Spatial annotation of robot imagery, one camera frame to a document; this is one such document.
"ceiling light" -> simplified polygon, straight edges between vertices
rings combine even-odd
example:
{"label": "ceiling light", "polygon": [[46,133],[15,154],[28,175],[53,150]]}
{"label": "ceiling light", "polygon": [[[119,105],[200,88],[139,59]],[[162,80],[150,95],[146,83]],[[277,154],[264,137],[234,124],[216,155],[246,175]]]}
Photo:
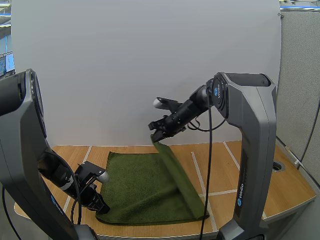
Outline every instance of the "ceiling light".
{"label": "ceiling light", "polygon": [[9,2],[0,2],[0,7],[1,8],[7,8],[7,7],[10,7],[11,6],[11,3]]}
{"label": "ceiling light", "polygon": [[11,13],[0,13],[0,17],[11,18]]}

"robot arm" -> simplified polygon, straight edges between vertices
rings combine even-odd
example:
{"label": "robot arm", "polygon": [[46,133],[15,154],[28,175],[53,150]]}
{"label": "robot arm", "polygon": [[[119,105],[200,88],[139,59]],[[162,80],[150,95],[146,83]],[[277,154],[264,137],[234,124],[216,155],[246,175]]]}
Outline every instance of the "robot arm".
{"label": "robot arm", "polygon": [[187,123],[211,106],[240,129],[241,164],[233,218],[220,228],[218,239],[264,239],[268,227],[262,214],[276,144],[275,84],[263,74],[219,72],[184,103],[158,97],[154,105],[170,110],[171,115],[149,124],[150,130],[155,130],[153,142],[184,131]]}
{"label": "robot arm", "polygon": [[0,80],[0,181],[23,211],[52,239],[93,240],[87,225],[74,225],[59,206],[42,176],[90,210],[107,213],[109,207],[93,181],[105,183],[105,170],[90,162],[72,172],[51,150],[36,73],[32,69]]}

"white backdrop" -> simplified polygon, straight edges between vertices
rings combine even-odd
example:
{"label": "white backdrop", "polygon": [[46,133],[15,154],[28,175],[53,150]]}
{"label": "white backdrop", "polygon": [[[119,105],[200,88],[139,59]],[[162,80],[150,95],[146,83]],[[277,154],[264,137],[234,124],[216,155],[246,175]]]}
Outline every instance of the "white backdrop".
{"label": "white backdrop", "polygon": [[[184,102],[217,72],[278,81],[278,11],[278,0],[14,0],[15,68],[38,75],[52,146],[151,145],[149,122],[169,113],[155,97]],[[164,143],[208,139],[186,130]],[[239,139],[227,123],[213,133]]]}

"black wire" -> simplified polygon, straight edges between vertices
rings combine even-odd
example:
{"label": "black wire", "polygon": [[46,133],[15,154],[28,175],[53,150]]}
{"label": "black wire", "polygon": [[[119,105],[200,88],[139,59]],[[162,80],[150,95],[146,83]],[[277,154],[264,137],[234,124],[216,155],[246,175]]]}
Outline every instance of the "black wire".
{"label": "black wire", "polygon": [[57,153],[55,152],[52,152],[52,151],[45,151],[45,153],[47,154],[50,154],[54,157],[57,157],[59,159],[59,161],[61,162],[61,164],[63,166],[65,166],[71,173],[71,176],[72,176],[72,179],[73,179],[73,182],[74,182],[74,188],[75,188],[75,191],[76,191],[76,196],[77,196],[77,199],[78,199],[78,202],[79,202],[79,208],[78,208],[78,222],[77,224],[80,224],[81,223],[81,216],[82,216],[82,209],[81,209],[81,197],[80,197],[80,191],[79,191],[79,185],[78,185],[78,181],[76,179],[76,176],[74,174],[74,171],[72,171],[71,167],[68,165],[68,163],[62,158],[60,157]]}
{"label": "black wire", "polygon": [[[198,124],[198,126],[195,126],[195,125],[193,124],[193,122],[189,122],[189,123],[187,124],[188,129],[190,129],[190,130],[198,130],[198,131],[205,132],[205,133],[210,132],[210,129],[201,129],[201,128],[200,128],[200,122],[197,120],[197,118],[198,118],[198,117],[196,117],[194,120],[196,121],[196,123]],[[219,125],[215,126],[215,127],[212,128],[211,130],[214,131],[214,130],[220,128],[220,127],[222,126],[222,124],[225,123],[225,121],[226,121],[226,119],[223,119],[223,121],[222,121]]]}
{"label": "black wire", "polygon": [[[97,179],[96,176],[93,176],[88,182],[87,184],[84,186],[84,188],[81,190],[80,192],[80,195],[83,193],[83,191],[88,187],[90,186],[95,180]],[[73,204],[72,204],[72,208],[71,208],[71,222],[74,223],[74,211],[75,211],[75,206],[76,206],[76,203],[78,201],[78,198],[76,198],[74,201],[73,201]]]}
{"label": "black wire", "polygon": [[313,121],[312,130],[311,130],[311,132],[310,132],[307,145],[305,146],[304,151],[303,151],[303,153],[302,153],[300,162],[303,161],[303,159],[304,159],[304,157],[305,157],[305,155],[306,155],[307,149],[308,149],[308,147],[309,147],[309,143],[310,143],[312,134],[314,133],[314,130],[315,130],[315,127],[316,127],[316,123],[317,123],[317,119],[318,119],[318,115],[319,115],[319,110],[320,110],[320,100],[319,100],[318,108],[317,108],[316,115],[315,115],[315,118],[314,118],[314,121]]}
{"label": "black wire", "polygon": [[4,208],[4,212],[5,212],[6,218],[8,219],[11,228],[13,229],[13,231],[14,231],[15,235],[18,237],[18,239],[21,240],[21,237],[19,236],[19,234],[16,231],[14,225],[12,224],[12,221],[10,219],[10,216],[9,216],[9,213],[8,213],[8,210],[7,210],[6,199],[5,199],[5,187],[4,186],[2,186],[2,203],[3,203],[3,208]]}
{"label": "black wire", "polygon": [[202,236],[204,233],[204,226],[205,226],[205,219],[207,215],[207,207],[208,207],[208,198],[209,198],[209,181],[210,181],[210,172],[211,172],[211,156],[212,156],[212,116],[211,116],[211,106],[210,106],[210,97],[209,97],[209,90],[207,89],[207,104],[208,104],[208,112],[209,112],[209,161],[208,161],[208,173],[206,177],[206,190],[205,190],[205,203],[204,203],[204,214],[201,224],[201,231],[199,240],[202,240]]}

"monitor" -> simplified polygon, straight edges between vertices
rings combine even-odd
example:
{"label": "monitor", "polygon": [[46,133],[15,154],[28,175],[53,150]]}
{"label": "monitor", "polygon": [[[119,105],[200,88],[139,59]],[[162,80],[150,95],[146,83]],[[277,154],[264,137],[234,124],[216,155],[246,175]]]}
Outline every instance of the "monitor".
{"label": "monitor", "polygon": [[6,57],[0,57],[0,76],[6,73]]}
{"label": "monitor", "polygon": [[5,56],[5,71],[10,72],[15,69],[15,62],[14,62],[14,54],[8,54]]}

